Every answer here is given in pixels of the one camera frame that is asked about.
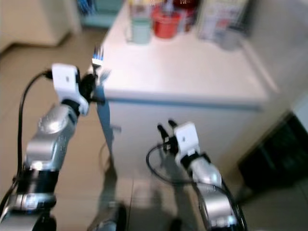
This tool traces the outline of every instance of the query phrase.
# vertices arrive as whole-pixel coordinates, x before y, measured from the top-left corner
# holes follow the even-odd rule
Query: tiled floor
[[[94,44],[105,31],[86,30],[69,37],[57,48],[13,47],[0,63],[0,194],[11,183],[16,166],[17,110],[19,98],[30,78],[54,62],[77,65],[81,73],[89,66]],[[23,147],[36,130],[38,118],[57,102],[50,82],[42,79],[30,91],[25,104]],[[175,216],[203,230],[195,195],[189,187],[174,189],[156,179],[118,178],[108,168],[109,153],[95,106],[81,118],[70,141],[56,192],[53,214],[60,231],[84,231],[97,211],[110,200],[128,207],[129,231],[163,231]],[[231,188],[236,188],[235,177]],[[308,181],[296,187],[268,193],[244,206],[250,230],[304,231],[308,220]]]

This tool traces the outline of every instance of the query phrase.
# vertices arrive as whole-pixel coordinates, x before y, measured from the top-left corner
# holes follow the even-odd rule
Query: white countertop
[[[267,100],[242,50],[224,51],[195,33],[127,44],[128,27],[125,4],[103,42],[105,68],[111,70],[104,82],[107,99],[247,105]]]

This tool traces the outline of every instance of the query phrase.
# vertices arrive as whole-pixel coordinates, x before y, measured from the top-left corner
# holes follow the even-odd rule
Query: cabinet door
[[[108,110],[100,108],[99,115],[107,140],[113,136],[112,155],[119,175],[137,178],[150,176],[145,163],[148,150],[161,142],[157,124],[162,123],[172,134],[167,121],[172,118],[180,123],[195,123],[202,151],[206,151],[220,168],[228,168],[236,162],[224,161],[224,154],[239,138],[243,129],[257,115],[256,111],[226,109],[218,107],[109,102],[110,124],[106,123]],[[160,158],[154,154],[153,164],[158,166]]]

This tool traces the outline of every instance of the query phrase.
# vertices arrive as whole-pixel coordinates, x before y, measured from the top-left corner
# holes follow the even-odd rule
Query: black cable
[[[171,184],[173,186],[183,186],[183,185],[186,185],[186,184],[192,184],[192,185],[204,184],[204,185],[213,187],[214,190],[220,191],[221,193],[225,194],[228,197],[229,201],[231,202],[231,206],[232,206],[232,208],[233,208],[233,210],[234,210],[234,212],[237,216],[237,221],[242,226],[243,231],[248,230],[243,212],[242,212],[241,208],[236,204],[230,190],[228,189],[228,187],[227,187],[226,183],[223,181],[223,179],[222,179],[222,186],[224,187],[224,189],[221,188],[221,187],[218,187],[216,185],[208,184],[208,183],[204,183],[204,182],[197,182],[197,181],[192,181],[192,180],[170,180],[168,178],[165,178],[161,174],[159,174],[150,164],[150,155],[151,155],[151,153],[153,153],[153,151],[155,151],[156,149],[162,148],[162,147],[164,147],[164,144],[158,144],[158,145],[154,146],[153,148],[151,148],[149,150],[148,154],[146,155],[145,161],[146,161],[146,164],[147,164],[147,166],[148,166],[148,168],[149,168],[149,170],[152,174],[154,174],[161,181],[163,181],[167,184]]]
[[[31,81],[28,83],[19,103],[19,111],[18,111],[18,134],[17,134],[17,173],[16,177],[13,178],[13,183],[4,195],[1,203],[0,203],[0,215],[2,215],[6,202],[12,192],[14,191],[15,187],[17,186],[18,179],[20,178],[21,172],[23,170],[23,149],[22,149],[22,133],[23,133],[23,112],[24,112],[24,104],[25,99],[28,91],[30,90],[31,86],[36,82],[40,77],[45,76],[47,78],[52,79],[52,73],[50,70],[41,72],[34,76]]]

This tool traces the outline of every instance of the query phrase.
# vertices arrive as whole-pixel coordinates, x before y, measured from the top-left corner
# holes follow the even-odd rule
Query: red bucket
[[[153,14],[154,33],[157,37],[162,39],[173,38],[178,31],[180,21],[180,14],[173,12],[171,15],[162,12],[155,12]]]

